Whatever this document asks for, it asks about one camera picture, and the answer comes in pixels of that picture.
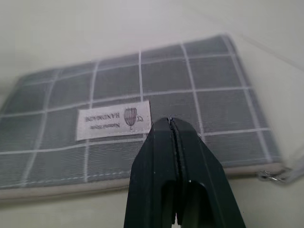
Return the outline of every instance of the white label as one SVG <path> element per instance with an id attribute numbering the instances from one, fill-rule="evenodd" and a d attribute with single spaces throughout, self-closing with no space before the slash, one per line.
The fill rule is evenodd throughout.
<path id="1" fill-rule="evenodd" d="M 149 133 L 149 101 L 79 110 L 77 140 Z"/>

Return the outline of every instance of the grid pattern fabric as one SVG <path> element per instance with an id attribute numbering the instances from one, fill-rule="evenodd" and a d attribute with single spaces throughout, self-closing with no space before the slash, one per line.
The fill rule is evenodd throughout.
<path id="1" fill-rule="evenodd" d="M 149 100 L 191 123 L 224 167 L 280 162 L 227 36 L 23 77 L 0 114 L 0 189 L 128 178 L 146 135 L 76 141 L 77 112 Z"/>

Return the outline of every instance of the white background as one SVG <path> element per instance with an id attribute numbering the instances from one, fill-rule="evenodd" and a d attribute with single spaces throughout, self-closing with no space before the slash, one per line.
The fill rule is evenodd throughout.
<path id="1" fill-rule="evenodd" d="M 285 161 L 304 147 L 304 3 L 297 0 L 2 0 L 0 103 L 27 72 L 227 32 Z M 304 181 L 230 185 L 247 227 L 302 227 Z M 123 227 L 126 191 L 0 204 L 3 227 Z"/>

